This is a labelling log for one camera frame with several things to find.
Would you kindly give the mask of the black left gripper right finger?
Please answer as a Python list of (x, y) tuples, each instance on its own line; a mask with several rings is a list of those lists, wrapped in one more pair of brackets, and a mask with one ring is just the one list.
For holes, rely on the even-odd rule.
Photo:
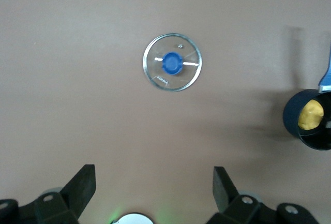
[(218, 212), (207, 223), (318, 223), (300, 205), (281, 203), (273, 210), (253, 196), (240, 194), (224, 167), (214, 167), (213, 196)]

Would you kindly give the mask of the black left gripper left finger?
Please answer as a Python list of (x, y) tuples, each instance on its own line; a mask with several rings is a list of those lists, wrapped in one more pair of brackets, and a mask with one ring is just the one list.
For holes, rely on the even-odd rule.
[(48, 192), (19, 206), (1, 199), (1, 223), (78, 223), (95, 193), (95, 166), (84, 165), (59, 191)]

